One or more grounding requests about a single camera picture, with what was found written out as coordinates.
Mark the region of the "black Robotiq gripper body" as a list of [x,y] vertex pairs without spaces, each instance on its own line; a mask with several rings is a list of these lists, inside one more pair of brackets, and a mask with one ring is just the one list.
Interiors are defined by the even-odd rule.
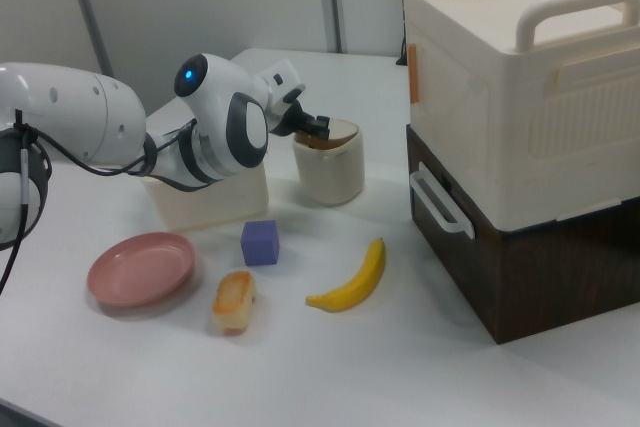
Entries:
[[299,93],[289,93],[272,104],[272,133],[286,137],[294,132],[303,131],[310,120],[298,101]]

